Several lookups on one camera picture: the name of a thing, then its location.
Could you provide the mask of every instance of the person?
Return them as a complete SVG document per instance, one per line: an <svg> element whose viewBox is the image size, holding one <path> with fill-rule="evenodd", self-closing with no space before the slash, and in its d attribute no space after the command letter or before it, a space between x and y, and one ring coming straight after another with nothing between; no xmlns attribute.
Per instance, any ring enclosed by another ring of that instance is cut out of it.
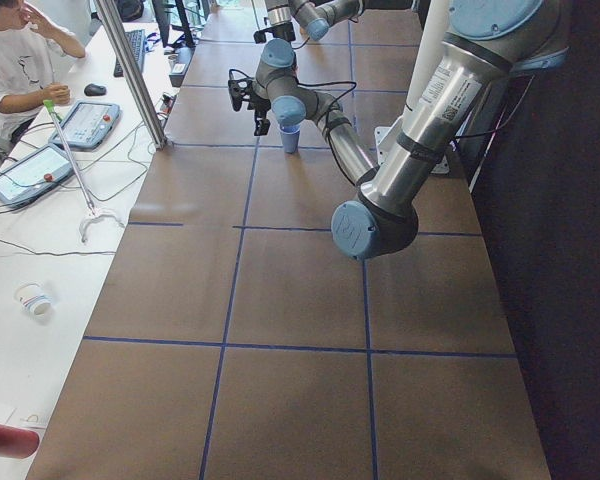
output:
<svg viewBox="0 0 600 480"><path fill-rule="evenodd" d="M76 58L84 46L24 0L0 0L0 136L17 143L43 100L69 103L71 92L54 78L50 51Z"/></svg>

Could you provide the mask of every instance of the computer mouse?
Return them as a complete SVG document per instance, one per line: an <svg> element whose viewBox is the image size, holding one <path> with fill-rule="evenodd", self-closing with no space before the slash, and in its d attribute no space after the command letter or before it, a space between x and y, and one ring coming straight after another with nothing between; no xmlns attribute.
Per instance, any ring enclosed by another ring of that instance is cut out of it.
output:
<svg viewBox="0 0 600 480"><path fill-rule="evenodd" d="M84 94L87 97L99 97L107 93L107 87L102 85L96 85L95 83L90 83L86 87L84 87Z"/></svg>

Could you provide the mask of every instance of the blue cup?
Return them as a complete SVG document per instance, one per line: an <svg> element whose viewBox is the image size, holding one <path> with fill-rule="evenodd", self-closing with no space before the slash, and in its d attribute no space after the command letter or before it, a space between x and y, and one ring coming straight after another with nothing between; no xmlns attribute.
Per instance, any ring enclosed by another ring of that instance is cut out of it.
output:
<svg viewBox="0 0 600 480"><path fill-rule="evenodd" d="M285 153L294 153L298 150L300 140L300 124L282 126L280 125L280 137L282 138L282 149Z"/></svg>

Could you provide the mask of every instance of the keyboard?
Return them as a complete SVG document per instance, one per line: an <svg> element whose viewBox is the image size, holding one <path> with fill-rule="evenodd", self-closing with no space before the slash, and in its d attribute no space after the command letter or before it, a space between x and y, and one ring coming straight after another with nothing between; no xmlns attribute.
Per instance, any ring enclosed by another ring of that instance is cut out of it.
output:
<svg viewBox="0 0 600 480"><path fill-rule="evenodd" d="M127 40L129 40L129 45L131 45L131 51L133 52L133 56L136 59L136 63L138 64L138 68L140 72L144 68L144 30L130 30L128 32L124 32L127 36ZM113 69L114 77L122 76L122 65L120 65L120 61L116 59L116 66Z"/></svg>

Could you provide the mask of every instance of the tablet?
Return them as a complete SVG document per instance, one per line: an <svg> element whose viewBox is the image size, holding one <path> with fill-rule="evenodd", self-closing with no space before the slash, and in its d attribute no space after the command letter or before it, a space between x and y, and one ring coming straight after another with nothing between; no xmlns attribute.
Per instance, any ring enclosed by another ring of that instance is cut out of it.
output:
<svg viewBox="0 0 600 480"><path fill-rule="evenodd" d="M0 172L0 201L11 208L27 205L71 175L64 151L47 144Z"/></svg>
<svg viewBox="0 0 600 480"><path fill-rule="evenodd" d="M71 108L60 126L69 147L88 151L102 143L119 116L120 107L114 103L81 100ZM62 148L57 132L51 136L49 143Z"/></svg>

